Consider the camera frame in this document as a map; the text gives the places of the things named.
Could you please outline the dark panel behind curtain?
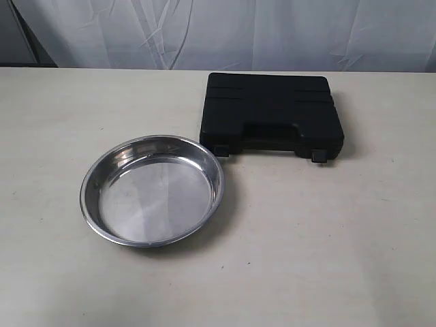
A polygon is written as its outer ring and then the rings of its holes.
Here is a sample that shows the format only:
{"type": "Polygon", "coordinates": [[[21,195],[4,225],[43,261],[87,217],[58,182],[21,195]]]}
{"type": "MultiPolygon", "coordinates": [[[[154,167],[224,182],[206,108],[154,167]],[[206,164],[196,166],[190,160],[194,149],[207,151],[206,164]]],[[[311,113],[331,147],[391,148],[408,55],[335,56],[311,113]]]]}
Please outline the dark panel behind curtain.
{"type": "Polygon", "coordinates": [[[1,67],[57,67],[13,1],[1,0],[1,67]]]}

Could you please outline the round stainless steel tray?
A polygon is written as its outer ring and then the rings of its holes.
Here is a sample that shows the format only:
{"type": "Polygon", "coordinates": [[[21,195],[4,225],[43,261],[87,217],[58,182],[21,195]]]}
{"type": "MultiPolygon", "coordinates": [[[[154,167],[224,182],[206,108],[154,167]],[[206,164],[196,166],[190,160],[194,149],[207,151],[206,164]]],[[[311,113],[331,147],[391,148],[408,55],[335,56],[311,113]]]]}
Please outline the round stainless steel tray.
{"type": "Polygon", "coordinates": [[[224,190],[223,168],[208,149],[181,136],[152,135],[104,153],[83,178],[79,204],[102,238],[153,248],[197,232],[224,190]]]}

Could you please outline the black plastic tool case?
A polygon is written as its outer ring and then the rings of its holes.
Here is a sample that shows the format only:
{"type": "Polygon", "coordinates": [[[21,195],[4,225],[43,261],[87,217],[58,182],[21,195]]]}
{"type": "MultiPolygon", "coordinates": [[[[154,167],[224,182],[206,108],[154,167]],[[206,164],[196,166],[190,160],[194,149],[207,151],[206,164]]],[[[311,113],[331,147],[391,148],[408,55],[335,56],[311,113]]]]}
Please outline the black plastic tool case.
{"type": "Polygon", "coordinates": [[[208,75],[199,140],[216,156],[284,151],[322,164],[344,139],[323,76],[208,75]]]}

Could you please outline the white backdrop curtain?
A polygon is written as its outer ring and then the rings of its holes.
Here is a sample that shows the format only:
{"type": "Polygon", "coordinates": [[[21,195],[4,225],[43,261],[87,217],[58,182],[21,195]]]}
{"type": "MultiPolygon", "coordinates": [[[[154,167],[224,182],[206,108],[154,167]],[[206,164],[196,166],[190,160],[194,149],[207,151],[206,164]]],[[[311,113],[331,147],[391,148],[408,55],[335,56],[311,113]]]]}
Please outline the white backdrop curtain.
{"type": "Polygon", "coordinates": [[[434,72],[434,1],[16,1],[59,67],[434,72]]]}

